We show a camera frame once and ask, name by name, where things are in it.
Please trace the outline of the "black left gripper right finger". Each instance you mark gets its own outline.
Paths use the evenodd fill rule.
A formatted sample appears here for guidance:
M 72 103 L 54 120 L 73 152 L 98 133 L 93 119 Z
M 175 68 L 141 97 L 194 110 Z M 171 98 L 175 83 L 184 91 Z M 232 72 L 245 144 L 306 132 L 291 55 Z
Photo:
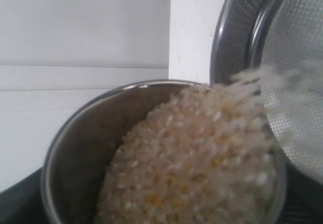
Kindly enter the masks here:
M 277 223 L 322 224 L 322 184 L 287 165 L 286 202 Z

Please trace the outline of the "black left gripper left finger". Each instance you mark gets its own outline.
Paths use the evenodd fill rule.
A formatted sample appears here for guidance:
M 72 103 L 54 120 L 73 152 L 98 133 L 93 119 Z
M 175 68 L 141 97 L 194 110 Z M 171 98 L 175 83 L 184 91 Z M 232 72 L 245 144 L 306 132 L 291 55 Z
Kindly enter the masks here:
M 38 169 L 19 183 L 1 192 L 1 223 L 47 223 L 41 201 Z

